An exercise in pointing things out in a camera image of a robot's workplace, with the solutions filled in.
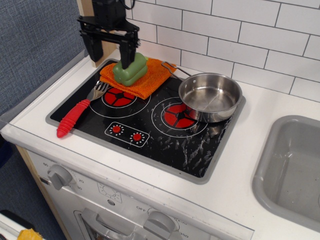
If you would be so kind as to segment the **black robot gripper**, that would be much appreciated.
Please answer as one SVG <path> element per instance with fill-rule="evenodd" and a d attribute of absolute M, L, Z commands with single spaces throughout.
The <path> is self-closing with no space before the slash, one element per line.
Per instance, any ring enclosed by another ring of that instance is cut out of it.
<path fill-rule="evenodd" d="M 127 21 L 128 6 L 124 0 L 93 0 L 93 15 L 79 16 L 80 34 L 92 61 L 103 56 L 102 41 L 119 44 L 120 61 L 127 69 L 135 60 L 136 48 L 140 45 L 138 26 Z"/>

